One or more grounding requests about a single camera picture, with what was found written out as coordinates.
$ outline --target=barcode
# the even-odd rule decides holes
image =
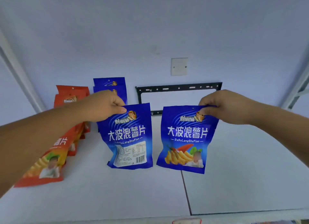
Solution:
[[[145,161],[145,155],[136,158],[136,163],[141,163],[143,161]]]

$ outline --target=electrical outlet cover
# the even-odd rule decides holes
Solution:
[[[171,62],[172,76],[187,75],[188,58],[174,58]]]

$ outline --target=blue snack bag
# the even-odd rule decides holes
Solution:
[[[125,85],[121,86],[94,86],[93,92],[96,93],[101,90],[110,90],[114,92],[116,95],[118,95],[127,105],[128,99],[127,99],[127,89]]]
[[[202,115],[205,106],[164,107],[161,120],[163,150],[157,165],[175,170],[205,173],[207,147],[219,119]]]
[[[117,169],[146,169],[152,163],[150,104],[126,106],[127,112],[98,122],[103,141],[113,152],[107,163]]]
[[[94,78],[93,82],[95,83],[95,86],[117,86],[126,84],[124,77]]]

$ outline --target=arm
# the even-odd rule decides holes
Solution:
[[[125,113],[124,102],[111,91],[0,127],[0,197],[70,128],[83,121],[102,121]]]
[[[203,97],[199,105],[216,105],[200,110],[230,124],[250,124],[260,128],[283,144],[309,167],[309,119],[263,104],[229,90]]]

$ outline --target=person's left hand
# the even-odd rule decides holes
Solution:
[[[126,113],[124,101],[111,92],[103,90],[77,101],[75,107],[83,116],[83,121],[103,121],[114,114]]]

